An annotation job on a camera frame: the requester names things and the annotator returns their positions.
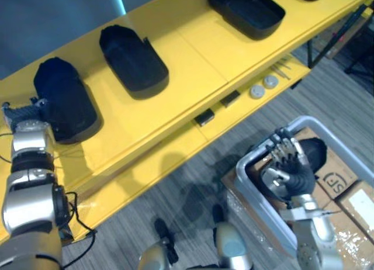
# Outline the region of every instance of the black cable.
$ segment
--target black cable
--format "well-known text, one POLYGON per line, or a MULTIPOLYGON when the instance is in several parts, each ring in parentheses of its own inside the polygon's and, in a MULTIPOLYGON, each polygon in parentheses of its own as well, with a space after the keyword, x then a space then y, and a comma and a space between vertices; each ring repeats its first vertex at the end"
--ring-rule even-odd
POLYGON ((72 208, 70 217, 63 224, 61 224, 58 229, 59 230, 64 229, 69 224, 69 222, 72 220, 74 214, 75 214, 75 210, 72 208))
POLYGON ((75 213, 75 218, 76 218, 77 222, 81 226, 83 226, 85 229, 87 229, 89 231, 89 233, 86 235, 86 237, 91 235, 92 236, 92 240, 91 240, 90 245, 87 247, 87 249, 81 255, 79 255, 78 257, 76 257, 74 260, 70 261, 68 264, 64 265, 64 269, 68 268, 69 266, 71 266, 72 264, 74 264, 78 260, 80 260, 82 257, 84 257, 86 255, 86 253, 88 253, 89 250, 92 248, 93 244, 95 243, 95 239, 96 239, 96 230, 88 227, 86 224, 84 224, 79 219, 79 213, 78 213, 78 194, 76 192, 67 192, 66 195, 74 195, 74 203, 72 204, 72 203, 69 202, 69 204, 70 204, 73 212, 75 213))
MULTIPOLYGON (((2 137, 2 136, 11 136, 11 135, 13 135, 12 133, 5 133, 5 134, 0 134, 0 137, 2 137)), ((6 159, 6 158, 4 158, 3 156, 1 156, 0 155, 0 159, 2 160, 2 161, 4 161, 4 162, 7 162, 7 163, 12 163, 12 161, 9 161, 8 159, 6 159)))

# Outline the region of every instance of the yellow shelving unit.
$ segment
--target yellow shelving unit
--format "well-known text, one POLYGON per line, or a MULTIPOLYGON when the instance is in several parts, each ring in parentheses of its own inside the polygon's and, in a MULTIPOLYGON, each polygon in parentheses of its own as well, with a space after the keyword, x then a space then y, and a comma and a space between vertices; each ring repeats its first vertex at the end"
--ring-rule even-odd
MULTIPOLYGON (((241 93, 240 97, 228 108, 225 108, 221 103, 213 105, 211 109, 213 109, 215 117, 208 124, 200 127, 195 121, 189 122, 142 156, 127 170, 110 180, 97 193, 82 201, 79 206, 79 215, 84 219, 84 222, 89 223, 90 226, 97 226, 103 222, 167 176, 176 167, 215 141, 225 131, 305 77, 310 71, 292 56, 287 56, 287 61, 284 63, 291 70, 280 69, 290 77, 290 80, 280 78, 271 70, 265 70, 238 89, 241 93), (279 78, 278 86, 272 90, 266 90, 265 96, 261 99, 250 98, 249 88, 253 84, 261 84, 263 77, 269 74, 279 78)), ((86 230, 77 222, 73 220, 70 227, 76 240, 84 238, 86 230)))

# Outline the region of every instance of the box label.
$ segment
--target box label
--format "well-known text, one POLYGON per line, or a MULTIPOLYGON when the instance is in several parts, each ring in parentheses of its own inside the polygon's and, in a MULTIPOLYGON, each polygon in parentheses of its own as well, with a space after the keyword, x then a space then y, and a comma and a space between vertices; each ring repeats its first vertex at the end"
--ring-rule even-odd
POLYGON ((354 193, 349 202, 355 208, 356 212, 364 219, 369 225, 369 230, 374 230, 374 202, 370 197, 360 189, 354 193))

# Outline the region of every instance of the wire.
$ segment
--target wire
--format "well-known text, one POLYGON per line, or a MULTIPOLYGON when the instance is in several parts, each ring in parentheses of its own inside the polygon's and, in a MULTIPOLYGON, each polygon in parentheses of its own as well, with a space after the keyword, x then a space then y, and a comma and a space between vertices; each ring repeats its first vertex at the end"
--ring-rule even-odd
POLYGON ((78 194, 76 192, 67 192, 66 195, 74 195, 74 203, 70 203, 70 206, 72 208, 72 211, 73 211, 73 214, 75 213, 75 218, 77 220, 77 222, 83 226, 85 229, 87 229, 89 231, 89 233, 86 235, 87 236, 92 236, 92 240, 91 240, 91 243, 90 245, 87 247, 87 249, 81 254, 79 255, 78 257, 76 257, 74 260, 70 261, 68 264, 64 265, 64 269, 68 268, 69 266, 71 266, 72 264, 76 263, 78 260, 80 260, 82 257, 84 257, 86 255, 86 253, 89 252, 89 250, 92 248, 93 244, 95 243, 95 239, 96 239, 96 230, 95 229, 92 229, 90 227, 88 227, 86 224, 84 224, 80 219, 79 219, 79 213, 78 213, 78 194))
MULTIPOLYGON (((3 137, 3 136, 11 136, 13 135, 12 133, 5 133, 5 134, 0 134, 0 137, 3 137)), ((8 159, 4 158, 3 156, 0 155, 0 159, 4 162, 7 162, 7 163, 12 163, 12 161, 9 161, 8 159)))

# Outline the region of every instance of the robotic hand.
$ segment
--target robotic hand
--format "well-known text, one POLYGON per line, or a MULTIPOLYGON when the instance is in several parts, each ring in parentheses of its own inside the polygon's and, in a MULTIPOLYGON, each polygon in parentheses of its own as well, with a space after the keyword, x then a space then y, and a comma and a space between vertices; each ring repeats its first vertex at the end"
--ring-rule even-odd
POLYGON ((68 200, 54 174, 50 125, 38 120, 37 108, 2 107, 13 142, 2 207, 10 239, 0 246, 0 270, 63 268, 58 228, 70 219, 68 200))
POLYGON ((330 213, 311 195, 316 181, 308 157, 287 130, 276 131, 275 137, 274 148, 268 149, 273 161, 261 172, 261 181, 269 196, 288 204, 280 215, 292 222, 299 265, 302 270, 343 269, 330 213))

